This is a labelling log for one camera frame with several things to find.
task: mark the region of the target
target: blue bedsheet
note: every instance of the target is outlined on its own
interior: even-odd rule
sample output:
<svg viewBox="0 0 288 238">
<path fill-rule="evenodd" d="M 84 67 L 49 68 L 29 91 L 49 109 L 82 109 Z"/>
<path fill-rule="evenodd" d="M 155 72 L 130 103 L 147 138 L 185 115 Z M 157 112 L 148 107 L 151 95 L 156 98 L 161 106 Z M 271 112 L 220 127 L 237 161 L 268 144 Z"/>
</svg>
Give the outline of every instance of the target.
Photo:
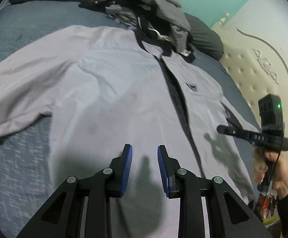
<svg viewBox="0 0 288 238">
<path fill-rule="evenodd" d="M 9 5 L 0 11 L 0 61 L 31 42 L 70 25 L 124 28 L 99 12 L 76 2 L 33 1 Z M 251 124 L 254 115 L 222 65 L 195 51 L 194 65 L 208 72 L 222 86 L 225 97 Z M 0 141 L 0 229 L 14 238 L 50 195 L 48 137 L 50 118 Z M 237 140 L 240 155 L 251 171 L 252 147 Z"/>
</svg>

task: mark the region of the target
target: white wall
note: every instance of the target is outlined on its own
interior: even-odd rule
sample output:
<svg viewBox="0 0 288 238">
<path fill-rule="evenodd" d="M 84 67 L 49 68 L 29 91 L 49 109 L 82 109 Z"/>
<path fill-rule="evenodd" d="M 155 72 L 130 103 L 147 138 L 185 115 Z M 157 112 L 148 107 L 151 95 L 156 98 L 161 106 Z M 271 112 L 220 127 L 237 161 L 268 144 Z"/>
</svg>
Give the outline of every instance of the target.
<svg viewBox="0 0 288 238">
<path fill-rule="evenodd" d="M 288 59 L 287 0 L 248 0 L 224 29 L 235 27 L 280 47 Z"/>
</svg>

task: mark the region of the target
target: metal screw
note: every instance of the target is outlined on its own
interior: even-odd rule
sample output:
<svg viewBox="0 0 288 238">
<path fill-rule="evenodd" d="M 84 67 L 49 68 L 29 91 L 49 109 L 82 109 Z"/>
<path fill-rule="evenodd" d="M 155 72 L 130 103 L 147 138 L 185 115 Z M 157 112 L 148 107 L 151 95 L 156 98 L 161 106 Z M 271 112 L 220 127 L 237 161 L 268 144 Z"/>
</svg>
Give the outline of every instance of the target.
<svg viewBox="0 0 288 238">
<path fill-rule="evenodd" d="M 68 177 L 68 179 L 67 179 L 67 183 L 74 183 L 75 181 L 76 181 L 76 177 L 74 177 L 74 176 L 70 176 L 70 177 Z"/>
<path fill-rule="evenodd" d="M 220 176 L 216 176 L 216 177 L 214 177 L 214 182 L 216 182 L 216 183 L 223 183 L 223 179 L 220 177 Z"/>
<path fill-rule="evenodd" d="M 187 170 L 184 168 L 180 168 L 180 169 L 178 169 L 177 173 L 183 176 L 187 173 Z"/>
<path fill-rule="evenodd" d="M 109 174 L 111 174 L 113 172 L 113 170 L 111 169 L 111 168 L 105 168 L 104 170 L 103 170 L 103 173 L 105 174 L 105 175 L 109 175 Z"/>
</svg>

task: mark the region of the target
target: cream headboard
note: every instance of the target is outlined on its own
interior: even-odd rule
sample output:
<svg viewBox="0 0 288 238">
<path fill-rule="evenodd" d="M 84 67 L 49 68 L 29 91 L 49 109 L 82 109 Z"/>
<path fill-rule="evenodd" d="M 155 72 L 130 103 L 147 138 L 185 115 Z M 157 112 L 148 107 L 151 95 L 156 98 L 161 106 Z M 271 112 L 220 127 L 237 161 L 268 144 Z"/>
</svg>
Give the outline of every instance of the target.
<svg viewBox="0 0 288 238">
<path fill-rule="evenodd" d="M 240 89 L 259 125 L 258 100 L 268 93 L 280 96 L 285 136 L 288 137 L 288 59 L 280 48 L 255 33 L 245 33 L 238 28 L 224 30 L 228 16 L 226 14 L 212 27 L 224 45 L 220 62 Z"/>
</svg>

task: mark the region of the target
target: human hand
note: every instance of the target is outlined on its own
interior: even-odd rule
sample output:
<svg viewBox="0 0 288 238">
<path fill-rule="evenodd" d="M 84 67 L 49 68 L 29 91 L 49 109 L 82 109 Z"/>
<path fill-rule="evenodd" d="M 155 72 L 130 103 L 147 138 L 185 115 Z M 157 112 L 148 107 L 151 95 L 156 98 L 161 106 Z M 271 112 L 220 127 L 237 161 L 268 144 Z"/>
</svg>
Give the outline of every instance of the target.
<svg viewBox="0 0 288 238">
<path fill-rule="evenodd" d="M 278 153 L 265 152 L 264 148 L 256 147 L 254 150 L 254 180 L 256 183 L 262 183 L 267 165 L 265 159 L 276 162 Z M 279 199 L 284 198 L 288 194 L 288 164 L 283 153 L 280 154 L 275 167 L 275 175 L 273 179 L 273 190 L 277 191 Z"/>
</svg>

